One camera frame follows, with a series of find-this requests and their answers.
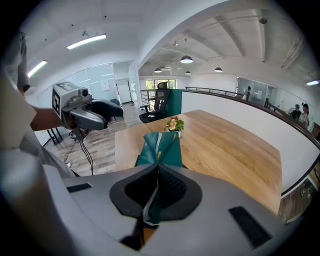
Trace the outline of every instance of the window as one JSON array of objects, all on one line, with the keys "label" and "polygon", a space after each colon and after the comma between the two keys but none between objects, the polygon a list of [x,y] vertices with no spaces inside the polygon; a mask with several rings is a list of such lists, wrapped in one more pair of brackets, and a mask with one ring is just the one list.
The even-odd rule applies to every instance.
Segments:
[{"label": "window", "polygon": [[147,90],[157,89],[157,85],[161,82],[168,82],[168,89],[176,89],[177,81],[176,80],[146,80],[145,87]]}]

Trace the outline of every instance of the person standing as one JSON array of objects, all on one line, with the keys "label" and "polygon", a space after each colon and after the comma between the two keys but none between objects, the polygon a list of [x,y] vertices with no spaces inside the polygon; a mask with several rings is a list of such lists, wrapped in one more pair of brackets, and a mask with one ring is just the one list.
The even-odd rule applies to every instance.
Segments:
[{"label": "person standing", "polygon": [[299,117],[301,116],[301,111],[300,111],[300,105],[295,104],[295,110],[292,111],[291,117],[294,118],[295,120],[299,120]]},{"label": "person standing", "polygon": [[245,89],[245,90],[244,90],[244,95],[243,95],[243,97],[242,97],[243,100],[246,100],[246,101],[249,100],[250,91],[251,91],[251,87],[248,86],[248,89]]},{"label": "person standing", "polygon": [[307,129],[309,124],[309,105],[307,103],[302,103],[302,106],[303,113],[300,115],[298,123],[302,128]]}]

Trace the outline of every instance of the laminate floor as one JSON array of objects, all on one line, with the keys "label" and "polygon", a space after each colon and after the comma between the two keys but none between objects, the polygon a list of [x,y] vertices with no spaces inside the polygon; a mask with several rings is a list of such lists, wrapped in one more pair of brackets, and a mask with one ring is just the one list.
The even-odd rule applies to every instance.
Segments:
[{"label": "laminate floor", "polygon": [[303,214],[316,193],[315,187],[306,179],[294,191],[281,198],[278,216],[283,223],[289,223]]},{"label": "laminate floor", "polygon": [[[142,124],[139,119],[142,112],[139,109],[127,103],[123,105],[123,112],[124,119],[117,117],[109,123],[107,129],[91,131],[83,141],[93,160],[94,175],[115,171],[115,133]],[[72,161],[71,169],[80,176],[91,175],[91,167],[85,153],[79,142],[70,136],[65,137],[58,145],[49,141],[45,148],[64,162],[68,159]]]}]

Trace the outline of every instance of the wooden table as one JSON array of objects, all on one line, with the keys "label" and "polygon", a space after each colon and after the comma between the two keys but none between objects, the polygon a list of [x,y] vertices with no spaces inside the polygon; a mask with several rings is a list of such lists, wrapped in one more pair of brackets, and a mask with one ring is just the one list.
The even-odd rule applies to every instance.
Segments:
[{"label": "wooden table", "polygon": [[[190,170],[230,182],[278,214],[282,170],[280,153],[251,132],[215,115],[195,110],[178,115],[182,163]],[[168,118],[115,133],[115,169],[132,168],[145,134],[162,132]]]}]

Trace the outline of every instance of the cable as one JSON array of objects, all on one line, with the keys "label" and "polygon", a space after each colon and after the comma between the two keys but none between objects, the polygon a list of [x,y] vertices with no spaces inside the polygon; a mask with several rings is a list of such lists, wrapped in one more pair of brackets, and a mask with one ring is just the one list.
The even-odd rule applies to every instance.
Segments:
[{"label": "cable", "polygon": [[85,146],[85,144],[84,144],[84,142],[83,142],[82,140],[79,140],[79,144],[80,144],[80,147],[81,147],[83,153],[85,154],[86,159],[88,160],[88,162],[89,162],[89,164],[90,164],[90,167],[91,167],[91,175],[93,176],[93,175],[94,175],[94,168],[93,168],[93,166],[94,166],[94,161],[93,161],[93,159],[92,159],[92,157],[91,157],[91,154],[90,154],[89,151],[87,150],[87,148],[86,148],[86,146]]}]

